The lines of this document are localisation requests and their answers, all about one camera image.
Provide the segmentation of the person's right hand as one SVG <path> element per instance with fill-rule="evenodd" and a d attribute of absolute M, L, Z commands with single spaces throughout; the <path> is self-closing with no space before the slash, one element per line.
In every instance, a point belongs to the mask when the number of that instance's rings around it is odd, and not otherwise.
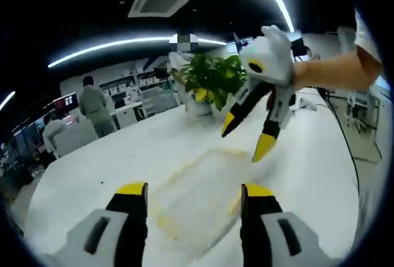
<path fill-rule="evenodd" d="M 261 31 L 269 42 L 272 54 L 273 70 L 268 71 L 270 76 L 279 86 L 291 86 L 295 72 L 291 41 L 276 25 L 263 26 Z"/>

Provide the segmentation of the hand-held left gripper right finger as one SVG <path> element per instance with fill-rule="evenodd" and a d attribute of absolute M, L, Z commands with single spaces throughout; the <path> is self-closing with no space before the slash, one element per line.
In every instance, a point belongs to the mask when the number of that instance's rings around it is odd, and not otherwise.
<path fill-rule="evenodd" d="M 334 266 L 318 235 L 284 212 L 271 190 L 253 183 L 241 185 L 240 238 L 244 266 Z"/>

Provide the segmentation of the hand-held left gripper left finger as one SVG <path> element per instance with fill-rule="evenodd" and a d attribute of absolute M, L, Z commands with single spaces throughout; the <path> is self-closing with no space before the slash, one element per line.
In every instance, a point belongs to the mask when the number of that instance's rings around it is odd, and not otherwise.
<path fill-rule="evenodd" d="M 148 184 L 118 189 L 104 209 L 92 211 L 66 234 L 54 266 L 142 266 L 148 236 Z"/>

